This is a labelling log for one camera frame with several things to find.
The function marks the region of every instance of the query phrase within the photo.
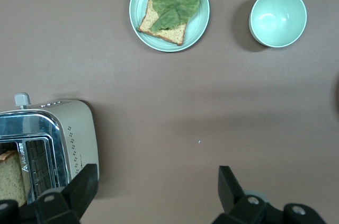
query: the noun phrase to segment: silver toaster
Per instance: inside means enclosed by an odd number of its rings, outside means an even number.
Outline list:
[[[0,113],[0,147],[19,151],[28,204],[66,186],[86,164],[97,164],[99,177],[94,122],[84,102],[30,105],[27,93],[16,94],[15,102],[21,109]]]

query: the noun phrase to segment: turquoise plate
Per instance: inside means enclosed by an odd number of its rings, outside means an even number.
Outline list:
[[[210,5],[208,0],[200,0],[197,13],[189,20],[186,27],[184,42],[181,46],[138,32],[137,29],[146,13],[147,2],[148,0],[131,0],[129,5],[129,16],[137,36],[151,48],[163,52],[178,52],[184,50],[196,43],[207,27],[210,16]]]

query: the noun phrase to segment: mint green bowl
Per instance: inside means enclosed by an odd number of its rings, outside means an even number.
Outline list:
[[[306,21],[302,0],[257,0],[249,16],[249,29],[259,43],[281,48],[301,36]]]

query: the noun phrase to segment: lettuce leaf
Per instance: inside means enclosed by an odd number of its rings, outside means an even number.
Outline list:
[[[158,13],[158,20],[150,30],[174,29],[188,22],[197,12],[200,0],[153,0],[153,9]]]

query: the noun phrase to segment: screw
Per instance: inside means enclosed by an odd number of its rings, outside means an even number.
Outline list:
[[[44,201],[49,202],[49,201],[54,200],[54,198],[55,198],[54,195],[49,195],[49,196],[45,197]]]
[[[296,214],[300,214],[300,215],[305,215],[306,212],[302,207],[299,207],[297,205],[295,205],[294,207],[292,207],[293,212],[295,212]]]
[[[8,207],[7,203],[0,204],[0,211],[5,210]]]
[[[253,196],[250,196],[248,199],[249,203],[251,204],[259,204],[259,200]]]

